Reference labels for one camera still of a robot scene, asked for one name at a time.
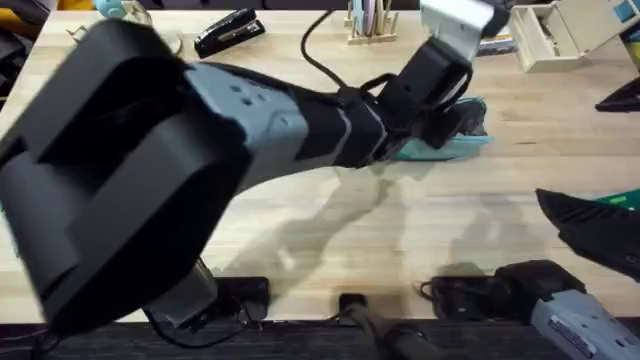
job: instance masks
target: black stapler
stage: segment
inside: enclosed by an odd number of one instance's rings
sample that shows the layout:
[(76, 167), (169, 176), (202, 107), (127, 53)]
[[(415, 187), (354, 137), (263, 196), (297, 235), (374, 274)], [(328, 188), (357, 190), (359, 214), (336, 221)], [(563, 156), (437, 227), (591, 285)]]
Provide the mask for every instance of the black stapler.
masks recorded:
[(234, 11), (209, 26), (194, 41), (201, 59), (265, 33), (254, 9)]

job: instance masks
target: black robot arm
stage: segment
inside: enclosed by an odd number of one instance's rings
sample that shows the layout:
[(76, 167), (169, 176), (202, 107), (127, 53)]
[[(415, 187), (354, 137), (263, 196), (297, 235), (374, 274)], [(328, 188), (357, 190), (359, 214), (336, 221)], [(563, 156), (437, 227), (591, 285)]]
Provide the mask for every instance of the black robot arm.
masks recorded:
[(0, 201), (50, 329), (89, 331), (165, 294), (245, 189), (366, 166), (411, 136), (442, 146), (470, 71), (432, 37), (400, 74), (324, 94), (185, 64), (150, 28), (99, 23), (0, 142)]

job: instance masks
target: pen holder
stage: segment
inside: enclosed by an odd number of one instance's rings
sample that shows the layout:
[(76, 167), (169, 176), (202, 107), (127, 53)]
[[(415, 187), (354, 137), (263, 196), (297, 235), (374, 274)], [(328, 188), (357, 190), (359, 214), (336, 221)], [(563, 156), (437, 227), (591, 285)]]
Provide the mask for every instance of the pen holder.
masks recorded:
[(396, 12), (392, 19), (390, 12), (391, 0), (387, 1), (386, 8), (383, 0), (350, 0), (347, 18), (344, 20), (345, 26), (351, 29), (347, 44), (395, 41), (400, 13)]

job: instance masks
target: green object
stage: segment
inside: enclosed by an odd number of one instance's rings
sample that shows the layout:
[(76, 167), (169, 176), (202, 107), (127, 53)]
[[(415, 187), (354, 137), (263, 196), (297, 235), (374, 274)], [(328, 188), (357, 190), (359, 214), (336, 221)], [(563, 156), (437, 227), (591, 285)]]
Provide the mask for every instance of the green object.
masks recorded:
[(628, 210), (640, 210), (640, 189), (596, 199), (597, 202), (616, 205)]

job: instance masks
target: wooden table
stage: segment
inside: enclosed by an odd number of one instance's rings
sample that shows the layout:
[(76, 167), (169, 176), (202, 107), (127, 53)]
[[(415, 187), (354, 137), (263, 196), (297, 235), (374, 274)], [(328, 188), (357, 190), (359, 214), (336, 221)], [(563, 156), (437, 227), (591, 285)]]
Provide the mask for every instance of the wooden table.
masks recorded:
[[(193, 38), (224, 14), (153, 16), (160, 30), (185, 34), (183, 55), (196, 60)], [(266, 35), (208, 60), (333, 90), (299, 52), (301, 34), (319, 15), (260, 13)], [(351, 84), (399, 71), (425, 40), (418, 13), (406, 12), (397, 42), (349, 47), (343, 16), (317, 29), (309, 51)], [(0, 113), (0, 131), (73, 49), (66, 30), (99, 18), (92, 12), (51, 15)], [(583, 280), (612, 313), (640, 315), (640, 285), (575, 256), (558, 240), (533, 193), (541, 187), (593, 197), (640, 184), (640, 118), (593, 109), (637, 71), (618, 41), (591, 59), (591, 66), (574, 72), (535, 75), (522, 73), (514, 55), (478, 59), (468, 94), (486, 99), (487, 127), (495, 136), (479, 156), (356, 172), (320, 169), (260, 185), (234, 200), (204, 260), (216, 274), (268, 277), (274, 319), (327, 317), (343, 292), (365, 293), (385, 315), (432, 317), (430, 304), (414, 291), (416, 282), (438, 274), (493, 273), (542, 258)], [(6, 224), (0, 226), (0, 322), (40, 321), (10, 237)]]

